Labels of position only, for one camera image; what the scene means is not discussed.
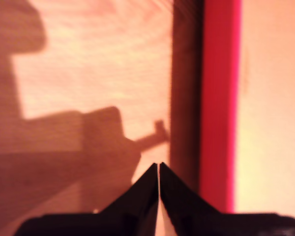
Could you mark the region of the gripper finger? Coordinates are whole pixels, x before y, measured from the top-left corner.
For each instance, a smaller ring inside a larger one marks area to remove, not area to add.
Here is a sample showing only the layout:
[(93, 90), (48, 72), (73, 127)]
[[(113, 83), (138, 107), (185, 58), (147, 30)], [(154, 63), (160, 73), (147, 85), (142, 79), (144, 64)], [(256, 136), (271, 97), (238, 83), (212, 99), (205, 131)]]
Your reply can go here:
[(119, 198), (100, 212), (105, 219), (116, 219), (119, 236), (153, 236), (158, 212), (158, 168), (153, 163)]
[(192, 191), (164, 162), (159, 165), (160, 197), (178, 236), (193, 232), (196, 214), (222, 213)]

